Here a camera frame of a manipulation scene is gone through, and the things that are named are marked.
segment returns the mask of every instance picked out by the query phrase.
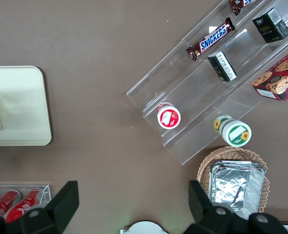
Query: cookie box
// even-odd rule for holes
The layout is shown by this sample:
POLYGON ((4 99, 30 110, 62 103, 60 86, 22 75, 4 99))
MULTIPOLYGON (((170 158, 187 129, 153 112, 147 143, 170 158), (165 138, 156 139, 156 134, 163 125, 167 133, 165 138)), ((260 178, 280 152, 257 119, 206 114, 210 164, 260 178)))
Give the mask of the cookie box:
POLYGON ((288 55, 252 83, 261 96, 285 101, 288 99, 288 55))

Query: white round object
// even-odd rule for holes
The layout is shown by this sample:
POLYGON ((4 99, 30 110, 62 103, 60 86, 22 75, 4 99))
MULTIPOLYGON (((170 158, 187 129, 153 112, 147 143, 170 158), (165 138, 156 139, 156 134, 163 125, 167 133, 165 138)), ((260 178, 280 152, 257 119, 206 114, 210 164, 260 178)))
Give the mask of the white round object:
POLYGON ((157 120, 165 129, 174 129, 181 121, 181 114, 171 103, 164 102, 159 105, 157 120))
POLYGON ((221 135, 230 146, 241 147, 249 142, 251 129, 239 120, 230 120, 221 127, 221 135))
POLYGON ((133 224, 125 234, 167 234, 156 223, 141 221, 133 224))

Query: small cup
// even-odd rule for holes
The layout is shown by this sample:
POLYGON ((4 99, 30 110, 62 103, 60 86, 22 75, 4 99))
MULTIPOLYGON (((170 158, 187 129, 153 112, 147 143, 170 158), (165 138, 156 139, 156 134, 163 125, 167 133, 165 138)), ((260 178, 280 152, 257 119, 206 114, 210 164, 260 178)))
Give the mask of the small cup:
POLYGON ((231 116, 220 116, 214 121, 214 129, 223 139, 234 147, 246 145, 251 138, 251 128, 231 116))
POLYGON ((177 108, 170 102, 162 102, 157 109, 157 120, 165 129, 174 129, 181 121, 181 115, 177 108))

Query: white cutting board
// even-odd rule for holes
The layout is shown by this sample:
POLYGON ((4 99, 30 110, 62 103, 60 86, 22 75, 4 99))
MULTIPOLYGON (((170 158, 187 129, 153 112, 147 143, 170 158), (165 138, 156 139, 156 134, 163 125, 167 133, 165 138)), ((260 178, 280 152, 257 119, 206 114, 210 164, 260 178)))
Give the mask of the white cutting board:
POLYGON ((0 146, 46 145, 51 129, 42 72, 0 66, 0 146))

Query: snickers logo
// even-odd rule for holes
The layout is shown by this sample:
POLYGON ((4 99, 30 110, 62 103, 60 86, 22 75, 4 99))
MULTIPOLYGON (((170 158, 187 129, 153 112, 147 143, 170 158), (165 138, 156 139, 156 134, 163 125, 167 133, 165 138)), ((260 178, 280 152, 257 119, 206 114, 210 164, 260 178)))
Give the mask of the snickers logo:
POLYGON ((221 27, 217 28, 212 34, 200 42, 201 53, 211 47, 214 43, 220 40, 226 35, 226 25, 223 24, 221 27))
POLYGON ((254 0, 244 0, 244 5, 243 6, 246 6, 246 5, 250 4, 252 1, 254 1, 254 0))

